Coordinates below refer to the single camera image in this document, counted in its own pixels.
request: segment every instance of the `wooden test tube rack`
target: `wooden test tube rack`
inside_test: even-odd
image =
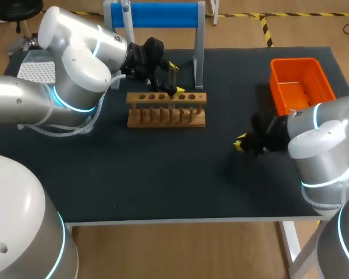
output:
[[[128,128],[205,127],[203,106],[207,103],[206,93],[182,93],[173,98],[167,93],[128,93],[127,103],[131,105]],[[139,108],[140,104],[160,107]],[[181,104],[190,105],[190,108],[176,108]]]

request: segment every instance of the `blue bar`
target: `blue bar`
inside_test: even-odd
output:
[[[133,27],[197,28],[198,3],[131,3]],[[111,3],[112,25],[124,27],[121,3]]]

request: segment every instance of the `black stool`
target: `black stool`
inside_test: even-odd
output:
[[[40,48],[37,33],[31,33],[26,20],[40,13],[42,7],[42,0],[0,0],[0,20],[16,22],[17,33],[23,32],[22,38],[9,45],[8,57],[15,51]]]

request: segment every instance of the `orange box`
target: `orange box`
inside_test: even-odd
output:
[[[270,88],[280,116],[336,99],[314,58],[274,59],[270,68]]]

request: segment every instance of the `black mat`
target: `black mat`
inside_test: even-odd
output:
[[[179,86],[191,88],[192,52],[166,55],[180,65]],[[206,128],[128,130],[125,92],[147,89],[123,82],[91,134],[60,139],[0,126],[0,155],[39,178],[66,222],[314,216],[288,154],[256,160],[232,144],[269,105],[270,61],[288,57],[317,58],[336,95],[349,95],[329,48],[207,50]],[[22,59],[15,56],[7,73],[16,75]]]

